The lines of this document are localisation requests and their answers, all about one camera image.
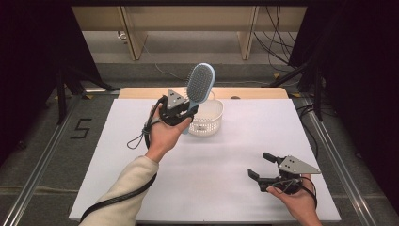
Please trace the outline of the person's right hand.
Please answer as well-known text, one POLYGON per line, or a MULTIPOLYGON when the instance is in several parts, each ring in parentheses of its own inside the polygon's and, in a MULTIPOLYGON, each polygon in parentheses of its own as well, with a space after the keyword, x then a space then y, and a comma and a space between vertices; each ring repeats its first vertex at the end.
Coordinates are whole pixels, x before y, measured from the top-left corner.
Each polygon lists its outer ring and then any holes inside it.
POLYGON ((311 176, 309 174, 303 174, 302 182, 303 186, 306 187, 308 191, 301 189, 293 195, 288 195, 272 186, 268 187, 266 191, 280 199, 285 204, 290 214, 302 226, 323 226, 316 213, 314 198, 311 195, 313 192, 311 176))

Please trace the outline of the aluminium floor rail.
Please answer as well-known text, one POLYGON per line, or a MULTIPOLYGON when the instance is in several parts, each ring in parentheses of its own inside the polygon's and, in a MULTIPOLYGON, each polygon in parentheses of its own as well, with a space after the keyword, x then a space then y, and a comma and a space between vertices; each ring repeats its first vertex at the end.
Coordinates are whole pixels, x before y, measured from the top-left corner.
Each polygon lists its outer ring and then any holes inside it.
POLYGON ((324 123, 319 120, 315 113, 310 115, 312 124, 317 131, 318 137, 321 139, 327 155, 337 173, 346 196, 351 202, 362 226, 376 226, 375 218, 367 201, 361 195, 348 167, 344 164, 338 149, 336 148, 324 123))
POLYGON ((22 188, 20 189, 17 199, 14 204, 11 206, 9 213, 7 214, 7 218, 0 226, 18 226, 22 216, 24 215, 24 211, 30 203, 34 192, 47 169, 57 147, 64 135, 64 132, 68 126, 70 117, 79 104, 81 100, 80 96, 72 96, 70 100, 70 104, 67 107, 67 113, 64 119, 56 126, 55 131, 53 132, 50 141, 48 142, 46 148, 42 152, 40 159, 38 160, 35 168, 32 173, 28 177, 27 181, 24 183, 22 188))

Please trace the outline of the black metal stand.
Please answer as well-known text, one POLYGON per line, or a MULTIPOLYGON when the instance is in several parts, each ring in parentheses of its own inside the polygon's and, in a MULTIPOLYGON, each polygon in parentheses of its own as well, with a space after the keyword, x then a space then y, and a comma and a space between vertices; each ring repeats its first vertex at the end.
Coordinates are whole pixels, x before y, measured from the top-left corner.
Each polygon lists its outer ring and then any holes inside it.
POLYGON ((272 82, 269 87, 276 88, 282 85, 283 83, 289 81, 290 79, 296 77, 301 74, 301 78, 299 79, 297 88, 300 92, 307 92, 310 88, 313 88, 313 109, 316 114, 316 117, 319 121, 322 121, 321 114, 321 93, 322 93, 322 75, 321 70, 318 67, 318 58, 315 56, 311 56, 308 61, 303 63, 298 68, 293 71, 287 73, 282 78, 277 81, 272 82))
POLYGON ((56 74, 56 90, 58 101, 58 124, 61 124, 67 117, 67 98, 65 88, 68 88, 72 95, 83 96, 85 91, 81 81, 87 80, 90 83, 106 91, 117 91, 120 88, 106 84, 101 78, 83 72, 72 66, 62 66, 56 74))

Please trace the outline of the wooden table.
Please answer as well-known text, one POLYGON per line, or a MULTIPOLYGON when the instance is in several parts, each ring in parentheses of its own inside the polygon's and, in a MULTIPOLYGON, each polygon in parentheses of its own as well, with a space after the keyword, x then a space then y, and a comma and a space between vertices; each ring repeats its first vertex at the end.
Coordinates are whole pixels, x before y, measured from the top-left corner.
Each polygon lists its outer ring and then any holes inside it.
MULTIPOLYGON (((120 90, 120 99, 159 99, 167 94, 169 88, 124 88, 120 90)), ((288 99, 282 88, 244 88, 213 87, 217 99, 288 99)))

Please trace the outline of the white slotted plastic basket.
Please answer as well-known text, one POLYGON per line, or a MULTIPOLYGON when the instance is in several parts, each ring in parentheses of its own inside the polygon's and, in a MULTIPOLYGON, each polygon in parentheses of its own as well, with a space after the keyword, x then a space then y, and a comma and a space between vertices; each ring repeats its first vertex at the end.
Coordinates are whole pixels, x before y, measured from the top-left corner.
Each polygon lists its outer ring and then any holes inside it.
POLYGON ((199 105, 198 112, 188 128, 188 133, 197 137, 214 135, 221 127, 224 105, 212 92, 211 97, 199 105))

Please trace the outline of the light blue hairbrush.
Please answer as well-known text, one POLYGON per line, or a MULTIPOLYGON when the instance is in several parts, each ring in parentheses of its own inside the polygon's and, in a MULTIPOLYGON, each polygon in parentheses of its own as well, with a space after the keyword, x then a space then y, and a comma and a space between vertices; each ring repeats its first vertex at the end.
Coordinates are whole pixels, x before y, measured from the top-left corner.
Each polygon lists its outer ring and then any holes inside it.
POLYGON ((215 70, 208 63, 200 63, 194 67, 189 75, 186 96, 189 100, 188 109, 191 110, 205 102, 215 82, 215 70))

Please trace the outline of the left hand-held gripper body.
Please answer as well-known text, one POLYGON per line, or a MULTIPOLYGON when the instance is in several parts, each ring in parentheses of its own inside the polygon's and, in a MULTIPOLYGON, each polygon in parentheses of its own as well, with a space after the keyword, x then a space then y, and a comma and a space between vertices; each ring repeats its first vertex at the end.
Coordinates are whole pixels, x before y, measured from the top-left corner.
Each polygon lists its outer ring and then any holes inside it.
POLYGON ((170 89, 167 95, 161 99, 161 109, 159 116, 161 120, 170 126, 175 126, 189 117, 189 102, 181 94, 170 89))

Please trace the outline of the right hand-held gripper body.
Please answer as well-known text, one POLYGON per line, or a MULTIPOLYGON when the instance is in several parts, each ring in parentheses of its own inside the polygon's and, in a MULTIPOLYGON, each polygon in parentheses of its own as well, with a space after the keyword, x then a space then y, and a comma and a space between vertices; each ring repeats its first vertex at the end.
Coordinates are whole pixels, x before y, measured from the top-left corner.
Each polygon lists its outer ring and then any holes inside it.
POLYGON ((279 176, 275 178, 260 178, 259 187, 262 192, 270 186, 278 188, 283 193, 295 194, 301 189, 303 174, 320 174, 321 171, 308 163, 292 156, 279 157, 276 163, 279 176))

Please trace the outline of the black curtain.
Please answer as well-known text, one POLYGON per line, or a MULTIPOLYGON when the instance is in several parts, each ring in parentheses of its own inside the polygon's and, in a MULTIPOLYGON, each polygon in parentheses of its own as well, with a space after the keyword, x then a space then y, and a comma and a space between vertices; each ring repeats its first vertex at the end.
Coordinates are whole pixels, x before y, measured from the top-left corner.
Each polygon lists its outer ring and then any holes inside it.
POLYGON ((0 166, 16 149, 57 74, 69 84, 101 76, 73 0, 0 0, 0 166))
POLYGON ((399 214, 399 0, 296 0, 307 7, 293 55, 316 57, 358 153, 399 214))

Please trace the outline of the person's left hand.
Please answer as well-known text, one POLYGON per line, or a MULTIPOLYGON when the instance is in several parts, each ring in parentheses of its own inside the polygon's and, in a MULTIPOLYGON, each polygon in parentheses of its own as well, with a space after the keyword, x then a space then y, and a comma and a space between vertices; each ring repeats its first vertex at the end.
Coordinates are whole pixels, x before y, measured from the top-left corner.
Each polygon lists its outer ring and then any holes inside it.
POLYGON ((175 126, 169 126, 162 121, 153 125, 150 131, 150 148, 145 156, 153 162, 159 163, 164 155, 176 145, 181 133, 191 121, 190 118, 186 118, 175 126))

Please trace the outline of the light wooden furniture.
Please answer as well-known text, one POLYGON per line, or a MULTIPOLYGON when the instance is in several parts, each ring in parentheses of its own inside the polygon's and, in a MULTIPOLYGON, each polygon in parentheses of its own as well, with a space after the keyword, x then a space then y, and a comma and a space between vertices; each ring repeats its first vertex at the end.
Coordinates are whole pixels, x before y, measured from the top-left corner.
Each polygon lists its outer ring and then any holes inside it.
POLYGON ((254 33, 297 32, 305 7, 74 7, 83 31, 123 31, 131 59, 141 57, 150 31, 232 31, 248 60, 254 33))

